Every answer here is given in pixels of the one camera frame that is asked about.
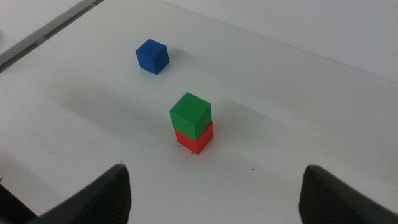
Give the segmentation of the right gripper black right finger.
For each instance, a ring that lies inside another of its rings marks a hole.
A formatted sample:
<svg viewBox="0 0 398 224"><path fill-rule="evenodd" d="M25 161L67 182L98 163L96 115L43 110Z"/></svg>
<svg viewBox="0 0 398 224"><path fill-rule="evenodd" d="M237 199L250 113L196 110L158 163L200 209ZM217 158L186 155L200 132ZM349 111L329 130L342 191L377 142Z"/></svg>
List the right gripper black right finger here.
<svg viewBox="0 0 398 224"><path fill-rule="evenodd" d="M397 224L396 213L318 165L305 169L298 209L303 223Z"/></svg>

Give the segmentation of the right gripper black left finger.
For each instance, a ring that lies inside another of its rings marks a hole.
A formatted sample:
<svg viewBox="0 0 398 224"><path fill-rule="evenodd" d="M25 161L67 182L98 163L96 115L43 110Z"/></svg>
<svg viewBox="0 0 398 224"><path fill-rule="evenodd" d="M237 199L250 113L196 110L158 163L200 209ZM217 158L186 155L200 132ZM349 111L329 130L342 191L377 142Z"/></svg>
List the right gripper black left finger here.
<svg viewBox="0 0 398 224"><path fill-rule="evenodd" d="M116 164L68 200L30 222L125 224L130 209L129 172L124 164Z"/></svg>

